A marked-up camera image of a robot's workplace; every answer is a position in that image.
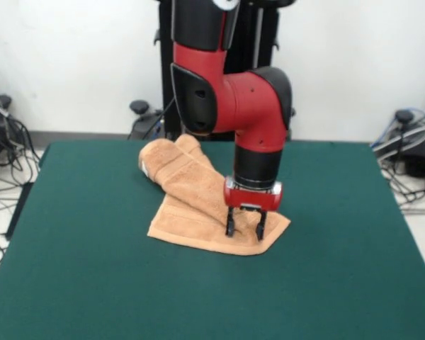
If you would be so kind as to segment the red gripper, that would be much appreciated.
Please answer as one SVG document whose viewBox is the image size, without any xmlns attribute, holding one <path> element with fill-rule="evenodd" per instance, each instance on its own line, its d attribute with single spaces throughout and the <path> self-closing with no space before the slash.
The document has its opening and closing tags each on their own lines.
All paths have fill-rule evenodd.
<svg viewBox="0 0 425 340">
<path fill-rule="evenodd" d="M 235 231 L 234 208 L 258 210 L 260 220 L 256 225 L 256 237 L 264 238 L 267 211 L 277 211 L 283 198 L 283 184 L 276 181 L 269 189 L 254 190 L 238 185 L 231 176 L 225 177 L 224 200 L 228 207 L 225 235 L 232 237 Z"/>
</svg>

